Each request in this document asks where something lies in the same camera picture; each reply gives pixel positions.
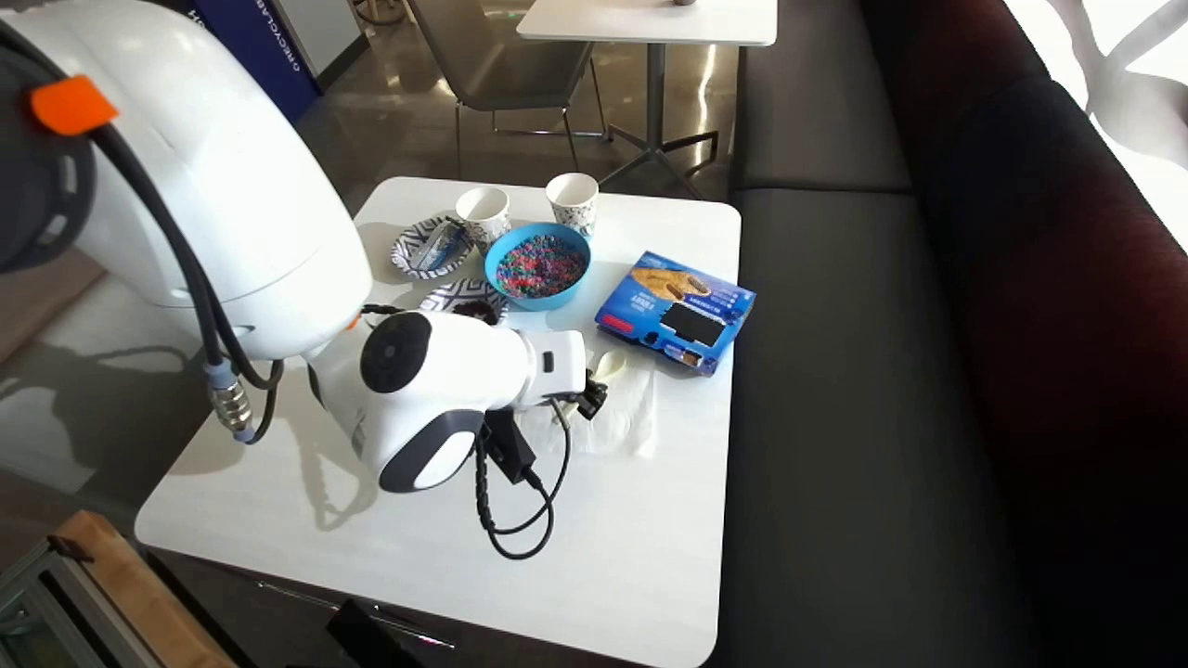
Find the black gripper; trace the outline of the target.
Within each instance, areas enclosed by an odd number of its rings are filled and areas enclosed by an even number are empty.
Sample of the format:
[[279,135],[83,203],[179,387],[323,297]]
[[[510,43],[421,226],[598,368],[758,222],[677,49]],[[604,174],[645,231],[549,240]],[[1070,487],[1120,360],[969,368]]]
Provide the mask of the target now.
[[587,387],[577,397],[577,407],[582,419],[594,419],[601,410],[601,404],[608,400],[608,387],[594,377],[594,372],[587,372]]

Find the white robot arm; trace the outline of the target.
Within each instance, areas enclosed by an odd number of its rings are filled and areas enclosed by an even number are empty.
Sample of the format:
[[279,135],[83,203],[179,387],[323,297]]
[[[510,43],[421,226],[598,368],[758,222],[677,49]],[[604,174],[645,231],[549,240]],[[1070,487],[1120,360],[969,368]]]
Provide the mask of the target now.
[[77,250],[166,309],[254,445],[242,387],[306,360],[384,488],[430,488],[516,407],[594,389],[577,329],[514,329],[373,297],[323,167],[197,23],[153,0],[0,13],[0,267]]

